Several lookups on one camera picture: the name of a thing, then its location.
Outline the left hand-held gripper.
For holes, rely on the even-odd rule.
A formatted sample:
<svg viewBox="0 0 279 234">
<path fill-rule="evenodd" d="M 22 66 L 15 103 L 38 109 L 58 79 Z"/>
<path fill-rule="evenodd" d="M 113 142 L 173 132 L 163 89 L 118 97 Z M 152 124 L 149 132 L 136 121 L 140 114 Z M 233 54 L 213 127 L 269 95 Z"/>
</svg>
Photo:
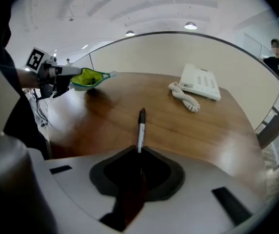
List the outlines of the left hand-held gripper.
<svg viewBox="0 0 279 234">
<path fill-rule="evenodd" d="M 38 99 L 57 98 L 69 90 L 72 76 L 82 73 L 82 69 L 72 66 L 57 66 L 57 58 L 34 47 L 29 54 L 25 68 L 36 74 L 40 83 Z"/>
</svg>

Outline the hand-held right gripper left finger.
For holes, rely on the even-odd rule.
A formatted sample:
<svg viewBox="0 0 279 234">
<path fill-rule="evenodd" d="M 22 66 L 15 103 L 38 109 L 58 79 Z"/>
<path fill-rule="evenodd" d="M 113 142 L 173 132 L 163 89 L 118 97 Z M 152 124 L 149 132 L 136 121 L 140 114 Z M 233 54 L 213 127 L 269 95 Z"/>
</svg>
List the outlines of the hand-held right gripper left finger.
<svg viewBox="0 0 279 234">
<path fill-rule="evenodd" d="M 117 197 L 123 189 L 139 189 L 140 157 L 134 145 L 95 164 L 89 178 L 101 195 Z"/>
</svg>

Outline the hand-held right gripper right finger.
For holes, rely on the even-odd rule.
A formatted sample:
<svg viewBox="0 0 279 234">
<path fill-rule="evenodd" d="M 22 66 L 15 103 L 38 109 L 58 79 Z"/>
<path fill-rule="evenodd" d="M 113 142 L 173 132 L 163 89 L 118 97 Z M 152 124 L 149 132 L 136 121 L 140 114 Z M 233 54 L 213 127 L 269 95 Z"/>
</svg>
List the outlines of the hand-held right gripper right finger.
<svg viewBox="0 0 279 234">
<path fill-rule="evenodd" d="M 185 182 L 185 171 L 176 161 L 144 146 L 142 171 L 147 193 L 146 201 L 165 201 L 171 198 Z"/>
</svg>

